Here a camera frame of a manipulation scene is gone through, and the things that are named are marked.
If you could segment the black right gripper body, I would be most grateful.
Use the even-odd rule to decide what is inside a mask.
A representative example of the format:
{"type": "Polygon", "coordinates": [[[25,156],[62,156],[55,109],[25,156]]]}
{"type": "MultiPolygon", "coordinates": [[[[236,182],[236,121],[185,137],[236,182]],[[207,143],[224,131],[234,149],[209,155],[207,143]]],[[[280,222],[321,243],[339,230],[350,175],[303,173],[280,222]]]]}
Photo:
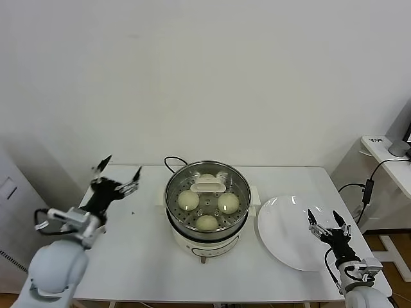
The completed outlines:
{"type": "Polygon", "coordinates": [[[322,236],[322,241],[330,245],[338,262],[360,261],[354,250],[350,247],[350,235],[345,235],[341,229],[328,229],[328,234],[322,236]]]}

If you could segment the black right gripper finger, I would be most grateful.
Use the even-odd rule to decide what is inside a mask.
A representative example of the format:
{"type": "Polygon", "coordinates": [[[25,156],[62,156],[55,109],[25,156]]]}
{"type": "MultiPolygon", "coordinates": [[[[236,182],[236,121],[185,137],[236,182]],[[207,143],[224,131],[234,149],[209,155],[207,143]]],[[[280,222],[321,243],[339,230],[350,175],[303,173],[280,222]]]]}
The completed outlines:
{"type": "Polygon", "coordinates": [[[310,230],[310,232],[315,237],[320,239],[321,236],[323,235],[323,230],[322,230],[322,227],[317,224],[317,220],[315,219],[315,216],[313,215],[313,213],[310,209],[308,209],[308,221],[309,221],[309,230],[310,230]]]}
{"type": "Polygon", "coordinates": [[[334,217],[337,225],[339,226],[339,228],[343,232],[343,236],[344,237],[351,237],[351,226],[348,225],[345,222],[344,218],[335,210],[333,211],[333,217],[334,217]]]}

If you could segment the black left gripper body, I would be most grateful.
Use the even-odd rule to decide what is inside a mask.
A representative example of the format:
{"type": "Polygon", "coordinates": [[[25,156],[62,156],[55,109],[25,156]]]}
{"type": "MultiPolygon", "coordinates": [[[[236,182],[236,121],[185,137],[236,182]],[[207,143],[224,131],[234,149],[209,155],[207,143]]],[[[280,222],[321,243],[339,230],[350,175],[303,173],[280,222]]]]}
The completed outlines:
{"type": "Polygon", "coordinates": [[[81,209],[96,216],[100,221],[106,221],[106,211],[110,204],[124,198],[124,194],[116,189],[119,186],[121,183],[108,178],[102,178],[98,183],[93,182],[91,184],[93,194],[81,209]]]}

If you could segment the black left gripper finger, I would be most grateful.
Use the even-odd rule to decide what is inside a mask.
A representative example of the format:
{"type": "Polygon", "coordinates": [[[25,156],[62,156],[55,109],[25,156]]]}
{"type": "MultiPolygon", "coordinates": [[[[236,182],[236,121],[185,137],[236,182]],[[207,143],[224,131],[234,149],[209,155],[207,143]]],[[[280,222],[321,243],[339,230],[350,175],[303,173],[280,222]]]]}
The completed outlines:
{"type": "Polygon", "coordinates": [[[139,169],[137,170],[136,174],[134,175],[133,179],[123,185],[120,185],[117,187],[117,192],[122,194],[123,196],[128,196],[138,190],[139,187],[139,179],[141,176],[141,169],[142,167],[140,166],[139,169]]]}
{"type": "Polygon", "coordinates": [[[100,177],[101,173],[106,168],[111,158],[112,155],[109,155],[108,157],[101,160],[97,166],[92,167],[92,179],[97,179],[100,177]]]}

